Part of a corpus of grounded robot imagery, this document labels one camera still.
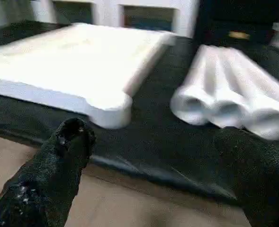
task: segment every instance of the tan floor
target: tan floor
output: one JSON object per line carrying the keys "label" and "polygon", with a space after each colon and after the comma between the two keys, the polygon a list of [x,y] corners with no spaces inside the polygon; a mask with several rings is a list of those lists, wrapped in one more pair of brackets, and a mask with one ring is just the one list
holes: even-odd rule
{"label": "tan floor", "polygon": [[[31,147],[0,138],[0,190],[34,153],[35,149]],[[193,207],[181,206],[169,200],[155,198],[84,173],[66,227],[250,226],[240,209],[195,197],[191,201],[195,204]]]}

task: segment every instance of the bundle of white pipes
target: bundle of white pipes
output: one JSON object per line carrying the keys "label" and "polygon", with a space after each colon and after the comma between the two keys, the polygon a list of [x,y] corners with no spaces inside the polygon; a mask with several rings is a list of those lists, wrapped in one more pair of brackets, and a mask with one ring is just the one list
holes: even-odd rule
{"label": "bundle of white pipes", "polygon": [[189,124],[244,126],[279,140],[279,82],[236,49],[202,45],[171,110]]}

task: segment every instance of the white foam board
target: white foam board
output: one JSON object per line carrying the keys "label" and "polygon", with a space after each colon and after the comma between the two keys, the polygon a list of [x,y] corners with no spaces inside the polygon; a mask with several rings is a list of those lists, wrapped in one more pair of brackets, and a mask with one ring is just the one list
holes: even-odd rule
{"label": "white foam board", "polygon": [[173,36],[75,24],[0,47],[0,95],[86,114],[104,128],[130,120],[132,96]]}

